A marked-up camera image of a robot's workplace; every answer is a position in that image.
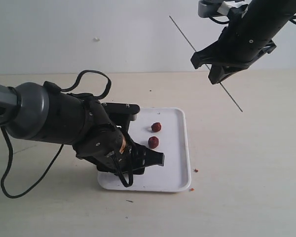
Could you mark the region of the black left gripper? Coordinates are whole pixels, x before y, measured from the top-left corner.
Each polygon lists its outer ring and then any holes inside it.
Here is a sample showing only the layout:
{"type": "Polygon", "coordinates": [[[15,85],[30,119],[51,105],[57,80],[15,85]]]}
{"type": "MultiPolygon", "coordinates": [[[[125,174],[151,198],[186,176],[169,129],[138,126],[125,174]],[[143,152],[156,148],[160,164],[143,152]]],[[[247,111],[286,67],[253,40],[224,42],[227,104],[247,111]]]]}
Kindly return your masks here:
{"type": "Polygon", "coordinates": [[[123,175],[143,175],[146,167],[164,166],[165,155],[133,142],[128,132],[113,125],[95,126],[73,142],[76,157],[94,165],[97,170],[117,173],[113,156],[123,175]]]}

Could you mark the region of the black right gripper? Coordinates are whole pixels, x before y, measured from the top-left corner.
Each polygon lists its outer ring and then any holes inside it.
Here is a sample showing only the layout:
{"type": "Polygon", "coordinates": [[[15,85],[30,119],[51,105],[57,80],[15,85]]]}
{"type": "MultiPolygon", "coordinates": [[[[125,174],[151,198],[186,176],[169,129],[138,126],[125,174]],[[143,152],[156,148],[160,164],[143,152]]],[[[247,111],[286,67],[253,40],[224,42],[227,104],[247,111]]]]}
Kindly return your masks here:
{"type": "Polygon", "coordinates": [[[272,40],[276,34],[273,24],[230,25],[216,42],[195,52],[190,61],[195,69],[211,64],[208,78],[211,84],[218,84],[270,54],[276,48],[272,40]]]}

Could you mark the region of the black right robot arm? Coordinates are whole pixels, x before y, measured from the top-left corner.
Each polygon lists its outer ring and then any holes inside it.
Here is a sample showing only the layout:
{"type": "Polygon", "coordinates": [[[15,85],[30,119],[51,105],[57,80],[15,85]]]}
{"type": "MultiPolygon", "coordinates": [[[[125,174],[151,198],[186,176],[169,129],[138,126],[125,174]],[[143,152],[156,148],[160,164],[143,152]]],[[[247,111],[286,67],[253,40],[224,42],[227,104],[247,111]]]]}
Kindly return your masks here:
{"type": "Polygon", "coordinates": [[[210,82],[220,83],[270,54],[276,48],[273,37],[295,14],[296,0],[200,0],[199,17],[226,16],[229,23],[217,41],[190,61],[195,69],[210,64],[210,82]]]}

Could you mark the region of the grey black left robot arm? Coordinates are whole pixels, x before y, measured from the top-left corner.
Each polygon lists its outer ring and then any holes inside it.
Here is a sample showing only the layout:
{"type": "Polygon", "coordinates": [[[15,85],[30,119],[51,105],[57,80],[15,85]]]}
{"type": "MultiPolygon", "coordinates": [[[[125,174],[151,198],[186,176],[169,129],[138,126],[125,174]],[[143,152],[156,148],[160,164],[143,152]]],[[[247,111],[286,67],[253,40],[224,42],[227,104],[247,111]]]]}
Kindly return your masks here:
{"type": "Polygon", "coordinates": [[[54,85],[0,85],[0,127],[17,139],[70,145],[76,156],[101,172],[116,174],[164,164],[164,154],[134,142],[128,134],[136,104],[101,103],[90,93],[65,94],[54,85]]]}

